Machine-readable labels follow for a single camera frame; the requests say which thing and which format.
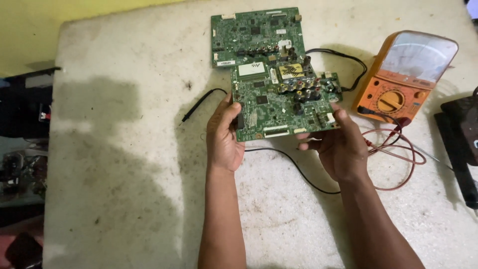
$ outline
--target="white table surface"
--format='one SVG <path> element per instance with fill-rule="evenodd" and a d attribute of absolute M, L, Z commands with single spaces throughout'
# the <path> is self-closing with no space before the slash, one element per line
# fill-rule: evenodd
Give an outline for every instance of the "white table surface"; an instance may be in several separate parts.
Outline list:
<path fill-rule="evenodd" d="M 478 36 L 462 0 L 199 1 L 66 23 L 56 59 L 63 70 L 54 79 L 45 269 L 195 267 L 204 132 L 223 94 L 215 92 L 178 125 L 206 91 L 230 89 L 229 71 L 211 68 L 210 16 L 290 6 L 303 16 L 306 48 L 333 48 L 368 66 L 395 31 L 456 40 L 455 68 L 404 131 L 447 161 L 433 114 L 478 85 Z M 353 61 L 312 56 L 317 72 L 338 72 L 347 87 L 360 73 Z M 345 93 L 345 107 L 355 94 Z M 354 119 L 363 131 L 380 126 Z M 257 146 L 285 150 L 313 182 L 337 189 L 314 152 L 295 150 L 293 137 L 247 143 Z M 384 187 L 409 168 L 385 154 L 369 160 L 371 177 Z M 250 268 L 353 267 L 340 196 L 315 192 L 284 156 L 246 153 L 236 184 Z M 429 159 L 405 187 L 379 194 L 425 266 L 476 268 L 478 221 L 449 170 Z"/>

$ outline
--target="chip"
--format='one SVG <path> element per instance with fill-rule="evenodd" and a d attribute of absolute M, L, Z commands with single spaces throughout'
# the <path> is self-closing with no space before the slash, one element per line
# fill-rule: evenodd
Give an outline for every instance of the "chip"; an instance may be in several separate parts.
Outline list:
<path fill-rule="evenodd" d="M 269 101 L 267 100 L 267 96 L 265 96 L 265 95 L 256 97 L 256 100 L 257 100 L 257 104 L 258 104 L 258 105 L 268 104 L 268 103 L 269 103 Z"/>
<path fill-rule="evenodd" d="M 250 34 L 251 35 L 261 34 L 261 28 L 260 27 L 251 27 Z"/>
<path fill-rule="evenodd" d="M 254 82 L 254 88 L 265 87 L 266 84 L 264 81 Z"/>

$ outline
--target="table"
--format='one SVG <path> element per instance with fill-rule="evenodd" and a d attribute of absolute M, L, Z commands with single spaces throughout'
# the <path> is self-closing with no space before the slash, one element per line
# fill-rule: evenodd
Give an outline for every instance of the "table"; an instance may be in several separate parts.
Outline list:
<path fill-rule="evenodd" d="M 179 123 L 206 91 L 230 89 L 229 72 L 211 68 L 210 16 L 295 5 L 306 48 L 336 49 L 368 66 L 395 31 L 429 32 L 459 43 L 454 68 L 404 131 L 447 160 L 433 113 L 478 85 L 478 39 L 461 0 L 199 1 L 69 22 L 62 26 L 56 59 L 63 70 L 54 78 L 44 268 L 195 267 L 205 126 L 222 93 Z M 361 71 L 347 59 L 312 56 L 317 72 L 338 72 L 346 87 Z M 355 94 L 346 93 L 342 105 L 349 108 Z M 363 131 L 385 126 L 353 117 Z M 313 182 L 337 190 L 315 153 L 295 150 L 293 137 L 247 143 L 258 146 L 290 153 Z M 369 160 L 371 177 L 383 187 L 398 183 L 409 168 L 385 154 Z M 246 153 L 236 184 L 250 268 L 352 267 L 340 196 L 314 191 L 275 152 Z M 429 159 L 404 188 L 380 197 L 425 266 L 478 264 L 478 221 L 451 171 Z"/>

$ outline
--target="green circuit board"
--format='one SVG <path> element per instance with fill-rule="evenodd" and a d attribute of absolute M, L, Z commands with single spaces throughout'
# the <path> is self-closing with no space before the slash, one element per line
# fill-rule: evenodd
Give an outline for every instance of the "green circuit board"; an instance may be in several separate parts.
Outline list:
<path fill-rule="evenodd" d="M 304 55 L 301 21 L 298 8 L 212 16 L 212 67 L 266 62 L 270 56 L 279 59 L 286 47 Z"/>
<path fill-rule="evenodd" d="M 342 101 L 337 73 L 317 76 L 304 58 L 231 68 L 233 101 L 242 105 L 237 141 L 340 127 L 330 105 Z"/>

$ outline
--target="multimeter rotary knob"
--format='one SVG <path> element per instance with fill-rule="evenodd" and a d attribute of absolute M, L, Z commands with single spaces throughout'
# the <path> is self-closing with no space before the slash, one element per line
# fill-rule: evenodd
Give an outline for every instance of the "multimeter rotary knob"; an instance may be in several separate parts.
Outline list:
<path fill-rule="evenodd" d="M 379 96 L 378 109 L 383 113 L 393 113 L 400 110 L 405 104 L 405 96 L 398 90 L 391 90 Z"/>

